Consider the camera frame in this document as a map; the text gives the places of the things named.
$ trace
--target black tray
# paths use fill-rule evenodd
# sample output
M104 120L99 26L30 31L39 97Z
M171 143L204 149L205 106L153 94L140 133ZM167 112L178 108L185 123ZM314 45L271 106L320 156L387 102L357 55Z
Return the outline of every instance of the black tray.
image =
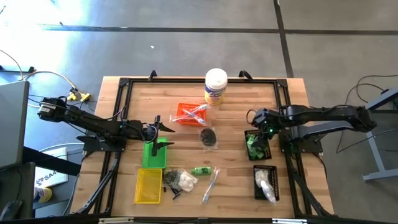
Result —
M247 135L248 135L248 134L258 134L258 132L259 132L259 130L246 130L246 131L244 131L244 139L245 139L245 142L244 142L244 143L245 143L245 145L246 145L246 150L247 150L247 152L248 152L248 158L249 158L249 160L250 160L250 161L258 161L258 160L264 160L264 159L272 159L272 156L271 156L271 149L270 149L270 147L269 147L268 140L267 140L268 149L265 151L264 156L263 156L262 158L260 158L260 159L251 159L251 158L250 158L250 156L249 156L248 137L247 137Z
M262 165L254 165L253 166L253 180L254 180L254 198L256 200L268 200L262 189L256 184L256 171L255 169L266 169L269 171L268 181L274 189L275 198L279 201L279 186L278 186L278 173L276 166L262 166Z

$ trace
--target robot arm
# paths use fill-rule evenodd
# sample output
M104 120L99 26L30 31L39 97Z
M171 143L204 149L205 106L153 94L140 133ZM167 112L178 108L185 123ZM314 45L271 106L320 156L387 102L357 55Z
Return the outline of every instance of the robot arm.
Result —
M95 137L79 136L84 142L98 141L118 145L127 139L153 142L152 155L156 156L161 147L173 144L173 142L157 142L159 131L174 132L160 122L160 116L155 117L154 124L144 127L139 120L117 121L116 119L103 119L76 106L67 105L60 98L43 98L37 113L40 119L51 122L66 122L87 129L96 134Z
M341 128L308 130L303 126L309 121L345 121ZM316 134L326 134L342 129L368 132L376 127L370 112L363 106L338 105L331 108L308 108L302 105L281 106L278 111L260 109L256 111L251 125L260 130L258 140L272 139L281 129L306 127L308 133L298 136L308 137Z

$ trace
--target gray floor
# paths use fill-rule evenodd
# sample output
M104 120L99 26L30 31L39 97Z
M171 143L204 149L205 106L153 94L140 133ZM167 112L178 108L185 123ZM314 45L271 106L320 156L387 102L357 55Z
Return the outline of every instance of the gray floor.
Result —
M279 2L286 29L398 29L398 2L393 0ZM231 76L245 69L254 77L286 77L278 34L56 32L41 31L34 25L60 21L80 26L277 29L271 0L24 1L22 7L8 1L0 15L0 29L7 35L0 35L0 43L19 63L60 72L80 90L90 92L94 100L104 75L148 75L156 70L163 76L202 76L210 68L221 67ZM398 70L396 35L287 35L287 45L294 77L304 78L312 106L342 104L361 77L392 75ZM0 55L3 61L12 63ZM0 83L17 79L13 74L0 75ZM50 74L29 81L32 94L68 93L68 84ZM398 85L398 78L369 78L365 82L392 88ZM380 92L365 86L361 94L371 100ZM353 93L349 103L363 104ZM66 124L41 121L35 113L29 108L26 146L42 149L77 142L77 131ZM369 146L364 142L335 154L339 136L333 133L322 140L335 213L396 222L398 178L365 184L361 176L376 171ZM343 147L362 138L364 134L346 131ZM386 166L397 168L398 153L381 154ZM48 207L41 209L40 216L56 213Z

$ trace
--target orange tray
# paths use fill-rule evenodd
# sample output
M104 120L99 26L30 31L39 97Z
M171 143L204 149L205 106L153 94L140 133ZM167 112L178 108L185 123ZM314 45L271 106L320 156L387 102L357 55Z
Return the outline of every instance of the orange tray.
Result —
M190 111L200 105L192 105L188 103L179 103L178 104L178 109L177 109L177 116L185 115L183 109L186 109L187 111ZM202 119L206 121L206 110L200 110L196 112L195 114L199 115ZM189 120L179 120L177 121L179 124L186 124L186 125L191 125L191 126L203 126L202 124L198 123L195 119L189 119Z

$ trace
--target wooden table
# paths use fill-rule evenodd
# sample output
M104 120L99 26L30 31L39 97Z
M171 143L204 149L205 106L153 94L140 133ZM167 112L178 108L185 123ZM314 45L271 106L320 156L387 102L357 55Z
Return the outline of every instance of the wooden table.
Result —
M120 77L104 77L96 115L112 116L119 79ZM288 78L287 82L292 104L308 105L303 79ZM200 166L221 168L207 205L201 205L201 199L209 186L209 176L200 177L192 192L183 193L176 200L172 200L174 195L168 190L162 193L161 203L158 205L134 204L136 174L141 168L143 143L128 141L119 167L112 216L246 218L294 216L286 163L284 155L279 150L278 137L270 140L271 160L249 161L245 146L243 132L253 129L246 123L246 112L258 108L276 109L272 85L228 84L224 102L219 106L213 106L207 113L206 120L215 127L219 139L218 149L214 151L203 150L198 140L200 128L169 123L169 116L175 114L178 103L205 103L204 91L201 83L135 83L128 119L152 123L155 115L159 114L164 124L176 131L176 133L160 133L160 136L167 136L170 142L175 142L174 145L168 146L168 167L185 170ZM72 212L84 204L98 185L103 157L103 152L94 152L84 160L73 199ZM324 208L333 213L322 164L312 154L303 154L302 157L308 188ZM276 206L267 201L254 199L253 165L277 166L280 200ZM106 205L107 196L108 189L105 189L103 207ZM300 191L298 199L304 211Z

